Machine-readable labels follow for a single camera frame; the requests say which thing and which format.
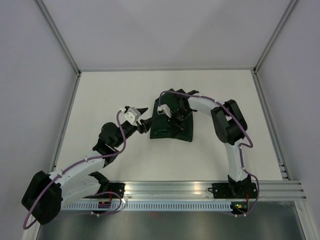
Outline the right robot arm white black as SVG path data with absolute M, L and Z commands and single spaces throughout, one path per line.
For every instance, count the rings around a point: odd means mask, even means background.
M 251 175 L 246 170 L 243 147 L 252 148 L 253 143 L 247 134 L 248 125 L 233 99 L 223 103 L 198 91 L 170 91 L 178 100 L 175 112 L 165 110 L 168 122 L 182 129 L 183 124 L 193 112 L 201 112 L 211 117 L 216 136 L 224 144 L 228 160 L 227 186 L 222 190 L 231 198 L 243 198 L 250 192 Z

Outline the dark green cloth napkin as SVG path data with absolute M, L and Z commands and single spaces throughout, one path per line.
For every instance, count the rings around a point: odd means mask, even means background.
M 157 108 L 159 104 L 168 105 L 172 113 L 179 107 L 180 100 L 187 100 L 186 96 L 176 94 L 174 89 L 169 89 L 168 92 L 161 95 L 154 101 L 152 118 L 153 123 L 150 129 L 150 139 L 177 139 L 185 142 L 193 140 L 194 119 L 193 112 L 185 122 L 184 130 L 171 131 L 169 126 L 169 117 L 165 114 L 158 114 Z

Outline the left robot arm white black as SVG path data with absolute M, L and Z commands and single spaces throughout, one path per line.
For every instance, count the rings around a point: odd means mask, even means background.
M 110 165 L 127 147 L 135 132 L 147 133 L 153 119 L 141 119 L 148 108 L 125 106 L 116 113 L 116 123 L 101 127 L 97 143 L 83 158 L 49 173 L 37 172 L 31 179 L 21 204 L 28 211 L 23 222 L 27 230 L 35 223 L 51 222 L 61 209 L 85 197 L 104 198 L 109 181 L 99 171 Z

